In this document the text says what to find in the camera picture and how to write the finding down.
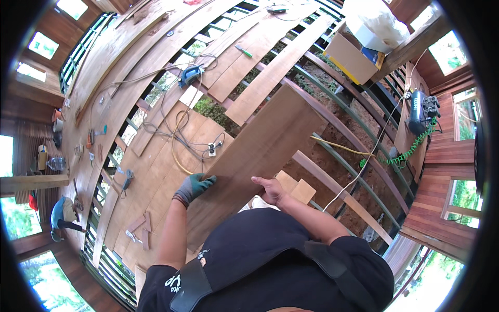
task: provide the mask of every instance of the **white plastic bag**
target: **white plastic bag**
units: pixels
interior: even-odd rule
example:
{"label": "white plastic bag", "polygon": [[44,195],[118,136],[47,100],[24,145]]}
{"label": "white plastic bag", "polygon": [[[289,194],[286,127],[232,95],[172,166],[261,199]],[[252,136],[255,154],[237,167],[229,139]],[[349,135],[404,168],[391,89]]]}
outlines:
{"label": "white plastic bag", "polygon": [[346,0],[342,13],[348,28],[358,29],[357,24],[361,22],[390,49],[410,36],[407,26],[397,20],[383,0]]}

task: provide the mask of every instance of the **black strap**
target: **black strap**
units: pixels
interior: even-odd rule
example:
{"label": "black strap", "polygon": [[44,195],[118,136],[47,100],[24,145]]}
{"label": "black strap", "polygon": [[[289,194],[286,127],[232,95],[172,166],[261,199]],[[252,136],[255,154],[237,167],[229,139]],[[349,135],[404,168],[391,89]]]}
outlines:
{"label": "black strap", "polygon": [[331,279],[345,298],[365,312],[376,311],[372,296],[337,257],[327,252],[327,246],[313,241],[305,242],[305,253]]}
{"label": "black strap", "polygon": [[170,309],[174,312],[191,312],[199,300],[212,293],[212,287],[197,258],[180,269],[180,278],[181,287],[170,301]]}
{"label": "black strap", "polygon": [[[350,303],[357,305],[364,312],[376,311],[376,304],[369,292],[340,259],[327,251],[326,245],[307,241],[304,250],[300,251],[336,282],[340,292]],[[198,302],[213,291],[206,278],[205,270],[197,258],[180,269],[180,276],[181,288],[170,301],[170,309],[174,312],[192,312]]]}

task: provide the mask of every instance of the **wooden post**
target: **wooden post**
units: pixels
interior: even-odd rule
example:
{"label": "wooden post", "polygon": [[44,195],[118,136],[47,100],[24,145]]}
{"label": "wooden post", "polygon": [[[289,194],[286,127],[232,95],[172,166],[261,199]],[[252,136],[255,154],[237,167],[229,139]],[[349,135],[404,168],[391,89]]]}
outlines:
{"label": "wooden post", "polygon": [[0,189],[2,194],[17,191],[50,189],[67,185],[69,185],[69,177],[66,174],[0,178]]}
{"label": "wooden post", "polygon": [[432,22],[427,22],[386,56],[380,71],[371,77],[372,82],[378,82],[407,61],[419,57],[427,47],[451,30],[451,26],[443,16],[437,17]]}

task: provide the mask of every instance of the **gray glove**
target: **gray glove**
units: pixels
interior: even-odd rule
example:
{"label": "gray glove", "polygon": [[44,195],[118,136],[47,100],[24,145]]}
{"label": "gray glove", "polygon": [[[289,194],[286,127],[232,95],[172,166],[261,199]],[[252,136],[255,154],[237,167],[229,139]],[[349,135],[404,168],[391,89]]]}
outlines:
{"label": "gray glove", "polygon": [[216,176],[211,176],[205,181],[201,181],[204,175],[204,173],[196,173],[186,177],[180,188],[173,195],[173,198],[180,201],[187,208],[193,200],[217,181]]}

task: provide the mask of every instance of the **worker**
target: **worker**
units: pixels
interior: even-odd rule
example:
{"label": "worker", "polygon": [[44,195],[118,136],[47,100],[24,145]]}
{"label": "worker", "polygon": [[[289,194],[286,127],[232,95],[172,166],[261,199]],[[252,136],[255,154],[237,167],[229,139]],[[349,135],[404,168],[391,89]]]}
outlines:
{"label": "worker", "polygon": [[69,197],[62,196],[57,203],[55,203],[50,215],[50,223],[52,224],[52,239],[56,243],[64,240],[62,238],[61,229],[73,229],[85,233],[87,230],[83,229],[80,225],[74,224],[73,221],[80,221],[77,209],[83,210],[83,206],[77,200],[73,201]]}
{"label": "worker", "polygon": [[137,312],[374,312],[392,299],[392,271],[367,242],[291,197],[276,179],[251,178],[279,210],[237,213],[186,264],[189,204],[216,182],[202,177],[186,177],[173,195]]}

